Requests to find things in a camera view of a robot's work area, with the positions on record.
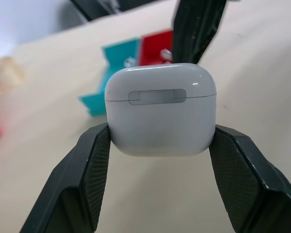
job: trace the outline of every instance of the white wall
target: white wall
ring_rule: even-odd
[[[82,24],[69,0],[0,0],[0,37],[26,43]]]

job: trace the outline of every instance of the red box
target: red box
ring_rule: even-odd
[[[151,34],[142,37],[139,65],[164,64],[166,60],[161,58],[161,51],[172,49],[173,31]]]

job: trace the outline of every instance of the teal box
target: teal box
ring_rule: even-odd
[[[98,92],[92,95],[81,96],[80,100],[88,108],[88,112],[92,116],[106,114],[105,105],[105,88],[110,77],[117,71],[125,68],[124,62],[128,58],[139,60],[140,38],[135,38],[120,44],[103,47],[103,53],[109,63],[106,68]]]

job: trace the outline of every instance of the glossy white plastic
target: glossy white plastic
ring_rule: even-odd
[[[111,139],[125,154],[197,155],[212,141],[216,88],[198,65],[120,70],[106,86],[105,102]]]

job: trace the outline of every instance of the red object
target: red object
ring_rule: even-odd
[[[164,64],[166,60],[161,58],[161,51],[172,48],[173,31],[143,36],[140,53],[140,66]]]

